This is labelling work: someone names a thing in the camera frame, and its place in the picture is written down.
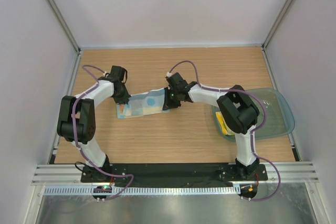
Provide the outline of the blue cartoon mouse towel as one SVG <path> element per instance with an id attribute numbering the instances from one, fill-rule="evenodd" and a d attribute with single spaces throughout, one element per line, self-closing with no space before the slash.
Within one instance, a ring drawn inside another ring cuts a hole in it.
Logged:
<path id="1" fill-rule="evenodd" d="M 164 95 L 164 88 L 133 94 L 128 104 L 117 104 L 117 118 L 129 119 L 168 112 L 163 110 Z"/>

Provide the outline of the yellow green crocodile towel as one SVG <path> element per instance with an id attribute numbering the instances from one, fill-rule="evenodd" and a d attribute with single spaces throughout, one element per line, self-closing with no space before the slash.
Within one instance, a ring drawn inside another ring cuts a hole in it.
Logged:
<path id="1" fill-rule="evenodd" d="M 234 132 L 226 124 L 221 112 L 220 111 L 215 112 L 215 116 L 219 126 L 219 130 L 226 136 L 233 136 Z"/>

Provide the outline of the teal transparent plastic tub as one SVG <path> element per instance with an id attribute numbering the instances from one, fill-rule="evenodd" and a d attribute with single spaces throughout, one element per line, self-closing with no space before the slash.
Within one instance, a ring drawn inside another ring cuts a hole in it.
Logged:
<path id="1" fill-rule="evenodd" d="M 255 95 L 267 112 L 265 124 L 255 132 L 255 140 L 285 136 L 294 130 L 292 111 L 280 92 L 271 88 L 250 89 L 247 92 Z"/>

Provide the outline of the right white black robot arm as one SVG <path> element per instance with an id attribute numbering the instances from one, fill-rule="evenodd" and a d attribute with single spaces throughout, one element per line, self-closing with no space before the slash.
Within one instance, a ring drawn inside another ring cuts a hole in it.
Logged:
<path id="1" fill-rule="evenodd" d="M 254 140 L 259 110 L 247 92 L 239 85 L 230 89 L 219 89 L 199 86 L 196 82 L 184 87 L 171 84 L 164 88 L 163 110 L 178 108 L 182 101 L 205 103 L 219 108 L 226 125 L 235 135 L 238 177 L 248 180 L 254 176 L 259 165 Z"/>

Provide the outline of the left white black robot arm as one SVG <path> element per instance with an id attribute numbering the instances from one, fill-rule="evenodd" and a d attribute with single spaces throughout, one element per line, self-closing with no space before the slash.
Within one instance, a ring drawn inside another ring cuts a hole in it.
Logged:
<path id="1" fill-rule="evenodd" d="M 113 98 L 117 104 L 127 104 L 129 97 L 123 81 L 99 80 L 84 92 L 75 96 L 66 95 L 61 100 L 57 134 L 76 147 L 100 182 L 106 182 L 113 175 L 108 156 L 95 137 L 95 109 L 108 98 Z"/>

